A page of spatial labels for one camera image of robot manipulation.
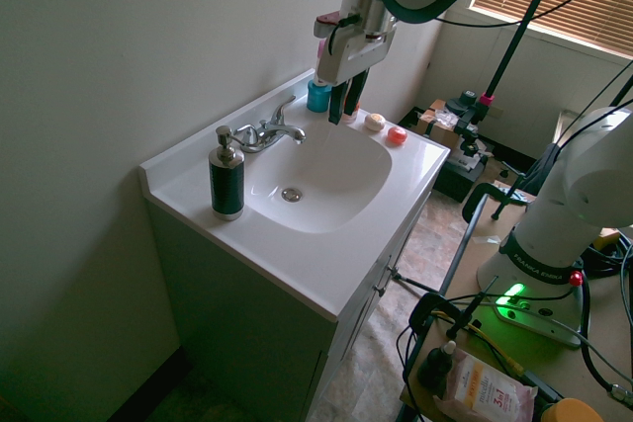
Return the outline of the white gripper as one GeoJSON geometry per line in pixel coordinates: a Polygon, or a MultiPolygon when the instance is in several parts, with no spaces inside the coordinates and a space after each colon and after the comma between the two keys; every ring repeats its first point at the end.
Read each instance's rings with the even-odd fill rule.
{"type": "Polygon", "coordinates": [[[351,80],[345,99],[345,114],[352,116],[364,89],[369,68],[382,61],[391,47],[396,28],[370,41],[357,27],[345,27],[332,34],[331,50],[324,47],[318,61],[317,78],[331,86],[328,121],[338,125],[347,92],[347,81],[351,80]]]}

